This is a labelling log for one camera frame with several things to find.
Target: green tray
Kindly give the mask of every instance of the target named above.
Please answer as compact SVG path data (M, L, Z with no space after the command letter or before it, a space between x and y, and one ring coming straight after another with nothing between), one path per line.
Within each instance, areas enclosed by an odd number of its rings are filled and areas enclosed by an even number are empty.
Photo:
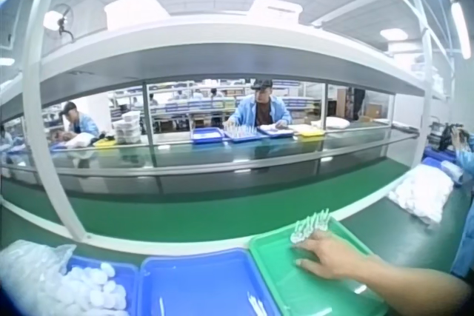
M382 316L387 305L365 285L354 280L325 280L295 265L310 257L291 248L294 225L254 237L250 252L283 315ZM329 230L368 255L371 251L338 221L331 218Z

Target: fan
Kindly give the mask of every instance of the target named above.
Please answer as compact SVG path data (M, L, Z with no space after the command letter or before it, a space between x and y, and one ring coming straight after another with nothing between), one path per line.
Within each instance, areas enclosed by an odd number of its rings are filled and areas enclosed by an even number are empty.
M44 15L43 25L46 27L46 34L53 40L62 38L63 33L71 36L74 42L74 35L67 28L71 28L74 22L73 9L67 4L57 4L52 10Z

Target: worker's sleeve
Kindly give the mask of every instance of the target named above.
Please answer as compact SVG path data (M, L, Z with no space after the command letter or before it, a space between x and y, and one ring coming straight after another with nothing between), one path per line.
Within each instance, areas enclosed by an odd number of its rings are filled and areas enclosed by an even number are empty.
M95 137L99 136L99 129L96 123L94 122L93 119L91 119L88 116L84 117L84 130L81 130L81 132L90 133L91 135L94 135Z
M456 160L466 172L474 175L474 153L465 149L456 150Z
M283 113L281 119L285 120L288 124L291 124L291 114L288 111L287 106L284 104L284 101L281 101L281 111Z
M237 125L242 125L243 115L245 112L245 100L242 100L238 105L236 111L229 117L229 120L234 121Z

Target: white bag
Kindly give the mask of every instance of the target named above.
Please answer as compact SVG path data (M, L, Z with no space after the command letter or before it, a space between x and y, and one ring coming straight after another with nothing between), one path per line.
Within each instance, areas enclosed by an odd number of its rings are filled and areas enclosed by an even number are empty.
M94 135L88 133L88 132L81 132L79 133L75 138L72 140L66 142L64 145L70 149L70 148L83 148L87 147L90 145L90 141L95 138Z
M425 223L440 223L453 181L440 169L419 164L388 198Z
M16 241L0 252L1 287L22 315L48 315L50 300L43 290L66 273L75 245L57 248Z

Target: cap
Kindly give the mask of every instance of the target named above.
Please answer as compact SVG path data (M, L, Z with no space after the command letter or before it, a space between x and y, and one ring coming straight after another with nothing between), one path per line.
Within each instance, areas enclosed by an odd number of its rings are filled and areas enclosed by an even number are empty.
M264 89L272 88L272 87L273 87L273 81L271 79L261 79L261 78L257 78L251 86L253 90L264 90Z
M61 115L67 115L72 109L77 109L77 106L72 101L68 101L62 108Z

